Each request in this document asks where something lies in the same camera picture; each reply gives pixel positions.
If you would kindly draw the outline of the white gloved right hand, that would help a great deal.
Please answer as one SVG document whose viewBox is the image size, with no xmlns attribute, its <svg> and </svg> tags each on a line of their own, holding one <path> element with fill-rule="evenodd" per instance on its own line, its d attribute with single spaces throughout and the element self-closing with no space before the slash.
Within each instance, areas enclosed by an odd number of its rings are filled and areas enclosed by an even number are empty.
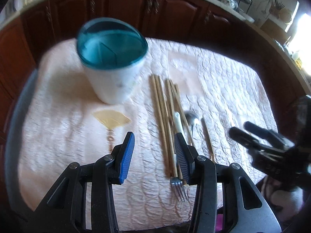
<svg viewBox="0 0 311 233">
<path fill-rule="evenodd" d="M 281 223 L 291 220 L 304 205 L 303 190 L 300 187 L 287 188 L 270 176 L 263 178 L 260 192 Z"/>
</svg>

